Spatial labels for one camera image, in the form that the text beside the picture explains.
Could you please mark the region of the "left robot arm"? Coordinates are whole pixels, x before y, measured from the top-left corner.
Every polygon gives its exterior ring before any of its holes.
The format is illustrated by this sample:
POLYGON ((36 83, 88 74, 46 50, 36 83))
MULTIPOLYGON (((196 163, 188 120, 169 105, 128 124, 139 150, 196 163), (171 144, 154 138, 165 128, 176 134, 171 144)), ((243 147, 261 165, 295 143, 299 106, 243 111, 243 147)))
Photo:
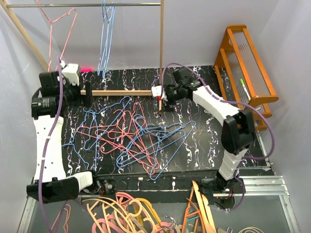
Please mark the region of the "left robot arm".
POLYGON ((33 183, 26 192, 43 203, 76 199, 83 189, 94 194, 101 186, 89 169, 67 176, 63 167, 63 111, 70 105, 90 107, 92 103, 90 82, 85 85, 86 94, 81 94, 80 71, 78 64, 62 61, 59 71, 39 74, 41 87, 32 96, 37 156, 33 183))

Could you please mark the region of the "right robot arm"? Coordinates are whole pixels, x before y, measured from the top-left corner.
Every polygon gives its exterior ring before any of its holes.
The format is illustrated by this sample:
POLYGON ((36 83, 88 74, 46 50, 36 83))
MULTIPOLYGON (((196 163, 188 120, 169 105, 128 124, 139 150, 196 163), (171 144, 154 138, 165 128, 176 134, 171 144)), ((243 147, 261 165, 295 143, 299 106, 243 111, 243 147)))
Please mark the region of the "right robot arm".
POLYGON ((187 68, 173 73, 176 84, 158 85, 151 88, 154 98, 163 101, 165 107, 174 105, 181 99, 190 99, 210 112, 222 127, 221 143, 224 156, 216 178, 202 181, 205 188, 229 192, 235 186, 239 175, 239 165, 249 146, 255 140, 255 126, 252 112, 241 110, 226 103, 200 79, 190 75, 187 68))

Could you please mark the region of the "pink wire hanger hung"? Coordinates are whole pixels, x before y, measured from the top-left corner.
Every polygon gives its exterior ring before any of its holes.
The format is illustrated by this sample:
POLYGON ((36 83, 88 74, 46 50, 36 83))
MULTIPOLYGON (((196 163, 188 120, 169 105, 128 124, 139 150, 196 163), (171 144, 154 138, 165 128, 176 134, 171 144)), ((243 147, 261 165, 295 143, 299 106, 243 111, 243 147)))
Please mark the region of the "pink wire hanger hung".
POLYGON ((64 44, 62 46, 61 53, 59 55, 60 60, 63 59, 64 57, 64 53, 65 53, 65 49, 67 47, 74 23, 76 21, 76 17, 77 17, 77 11, 74 7, 72 7, 68 12, 66 12, 65 14, 59 16, 58 18, 52 20, 48 17, 48 15, 46 14, 46 12, 43 10, 43 5, 40 4, 40 1, 37 0, 36 1, 37 6, 39 7, 40 11, 43 13, 44 17, 47 19, 47 21, 49 22, 50 25, 50 39, 49 39, 49 63, 48 63, 48 71, 51 71, 51 64, 53 61, 52 58, 52 39, 56 38, 55 36, 53 36, 53 26, 54 24, 56 25, 60 25, 60 23, 63 25, 63 27, 67 27, 66 30, 61 30, 61 28, 59 28, 57 30, 57 32, 60 32, 60 35, 62 37, 62 39, 65 39, 64 44))

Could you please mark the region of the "light blue wire hanger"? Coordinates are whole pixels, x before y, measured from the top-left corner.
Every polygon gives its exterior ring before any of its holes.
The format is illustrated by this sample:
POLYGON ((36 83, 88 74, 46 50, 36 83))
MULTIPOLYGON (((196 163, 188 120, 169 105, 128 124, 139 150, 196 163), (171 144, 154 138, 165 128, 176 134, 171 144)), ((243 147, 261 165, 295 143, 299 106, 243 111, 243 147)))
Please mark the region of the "light blue wire hanger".
POLYGON ((109 10, 110 8, 106 6, 104 0, 101 1, 102 8, 102 32, 101 32, 101 45, 100 45, 100 58, 98 63, 98 73, 101 72, 102 77, 105 76, 108 58, 109 58, 109 31, 110 31, 110 18, 109 10))

